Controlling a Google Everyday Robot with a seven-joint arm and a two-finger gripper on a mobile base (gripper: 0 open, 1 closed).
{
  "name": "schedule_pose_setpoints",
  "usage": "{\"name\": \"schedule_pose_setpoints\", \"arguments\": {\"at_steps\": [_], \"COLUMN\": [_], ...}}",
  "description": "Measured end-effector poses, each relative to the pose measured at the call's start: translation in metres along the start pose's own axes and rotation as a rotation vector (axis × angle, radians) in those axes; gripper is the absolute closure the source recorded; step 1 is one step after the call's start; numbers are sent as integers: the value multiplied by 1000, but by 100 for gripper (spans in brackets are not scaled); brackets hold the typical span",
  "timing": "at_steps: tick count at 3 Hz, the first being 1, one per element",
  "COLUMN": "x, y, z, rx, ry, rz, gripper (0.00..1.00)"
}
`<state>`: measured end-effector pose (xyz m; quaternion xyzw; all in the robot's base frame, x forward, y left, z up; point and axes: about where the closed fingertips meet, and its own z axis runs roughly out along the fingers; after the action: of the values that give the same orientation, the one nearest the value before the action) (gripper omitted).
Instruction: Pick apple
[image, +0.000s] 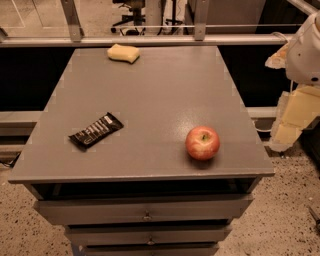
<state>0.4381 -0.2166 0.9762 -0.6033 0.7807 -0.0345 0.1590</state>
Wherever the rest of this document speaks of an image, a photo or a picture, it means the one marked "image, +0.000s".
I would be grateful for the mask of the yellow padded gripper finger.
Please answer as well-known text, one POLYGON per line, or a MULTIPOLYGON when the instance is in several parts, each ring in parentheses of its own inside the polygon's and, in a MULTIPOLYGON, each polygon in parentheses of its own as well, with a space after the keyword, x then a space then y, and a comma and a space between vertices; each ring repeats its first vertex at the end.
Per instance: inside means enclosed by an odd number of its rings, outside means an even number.
POLYGON ((276 111, 269 147, 283 152, 291 148, 302 131, 320 115, 320 87, 299 84, 294 91, 283 92, 276 111))

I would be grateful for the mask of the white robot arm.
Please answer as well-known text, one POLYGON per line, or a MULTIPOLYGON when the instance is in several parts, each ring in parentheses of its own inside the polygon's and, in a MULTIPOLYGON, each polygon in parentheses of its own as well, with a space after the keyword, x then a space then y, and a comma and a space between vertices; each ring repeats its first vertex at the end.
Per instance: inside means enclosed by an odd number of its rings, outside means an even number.
POLYGON ((286 151, 320 116, 320 12, 311 14, 291 40, 271 55, 265 66, 284 68, 290 92, 278 100, 269 147, 286 151))

